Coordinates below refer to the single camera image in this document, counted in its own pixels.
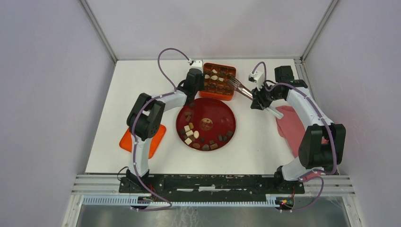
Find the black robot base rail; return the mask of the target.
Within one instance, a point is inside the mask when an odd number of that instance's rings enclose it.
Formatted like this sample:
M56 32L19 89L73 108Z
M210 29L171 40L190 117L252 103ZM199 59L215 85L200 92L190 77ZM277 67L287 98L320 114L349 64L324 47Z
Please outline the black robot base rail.
M257 202L266 195L304 194L304 185L274 175L164 175L146 174L138 180L127 172L120 193L154 192L170 202Z

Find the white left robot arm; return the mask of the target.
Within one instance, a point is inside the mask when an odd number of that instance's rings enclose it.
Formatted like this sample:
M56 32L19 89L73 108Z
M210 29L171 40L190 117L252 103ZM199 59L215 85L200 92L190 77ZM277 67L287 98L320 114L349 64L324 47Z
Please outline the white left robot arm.
M203 70L190 68L186 79L176 91L158 96L139 94L127 117L132 141L132 161L128 167L127 178L131 180L130 186L136 192L141 193L148 188L146 177L149 174L150 144L159 130L164 112L189 104L198 91L202 90L204 90Z

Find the pink cloth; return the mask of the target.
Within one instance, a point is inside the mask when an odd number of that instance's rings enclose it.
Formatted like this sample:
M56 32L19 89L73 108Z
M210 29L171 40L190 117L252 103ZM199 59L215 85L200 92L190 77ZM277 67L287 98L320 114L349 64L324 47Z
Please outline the pink cloth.
M298 150L305 134L305 128L297 113L293 107L287 105L278 106L276 109L283 114L281 119L276 119L279 135L286 140L295 158L282 167L284 180L297 181L299 178L306 180L320 175L320 172L312 172L300 163Z

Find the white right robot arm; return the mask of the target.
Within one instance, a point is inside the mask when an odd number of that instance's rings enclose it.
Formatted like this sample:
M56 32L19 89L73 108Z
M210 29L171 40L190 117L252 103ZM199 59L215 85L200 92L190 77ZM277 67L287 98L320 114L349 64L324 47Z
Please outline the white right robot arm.
M271 106L276 100L285 100L298 115L304 135L298 147L298 156L290 163L277 169L279 177L274 178L273 187L285 193L292 187L292 181L304 182L311 174L332 175L342 161L346 129L328 118L313 100L307 84L295 79L290 66L275 68L275 82L267 84L265 71L256 68L249 74L250 82L256 84L251 91L252 109L268 110L276 118L284 114Z

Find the orange chocolate box with dividers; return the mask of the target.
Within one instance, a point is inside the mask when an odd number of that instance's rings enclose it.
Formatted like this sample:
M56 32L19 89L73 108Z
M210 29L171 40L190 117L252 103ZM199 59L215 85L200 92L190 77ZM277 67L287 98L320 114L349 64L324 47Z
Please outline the orange chocolate box with dividers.
M220 101L230 101L234 96L234 90L227 84L227 80L236 77L236 68L233 66L221 65L207 62L203 64L205 76L205 89L199 92L200 97L214 98ZM210 77L217 75L218 80L211 80Z

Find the round red lacquer tray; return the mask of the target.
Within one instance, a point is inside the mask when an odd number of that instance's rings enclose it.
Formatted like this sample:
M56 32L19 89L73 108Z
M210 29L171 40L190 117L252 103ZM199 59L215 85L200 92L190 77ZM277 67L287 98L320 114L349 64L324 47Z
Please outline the round red lacquer tray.
M175 122L180 140L188 147L208 152L223 148L233 138L236 118L231 108L220 100L197 98L195 107L182 107Z

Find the metal tongs with white handle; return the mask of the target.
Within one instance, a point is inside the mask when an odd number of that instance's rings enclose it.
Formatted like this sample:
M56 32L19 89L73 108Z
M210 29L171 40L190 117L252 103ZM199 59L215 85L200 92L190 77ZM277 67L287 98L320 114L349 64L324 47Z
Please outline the metal tongs with white handle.
M231 77L230 79L227 80L227 84L236 92L247 97L251 101L253 100L251 91L248 88L246 88L238 79ZM278 119L281 119L284 116L284 114L282 114L281 112L279 112L278 110L276 110L273 107L261 107L261 110L269 111Z

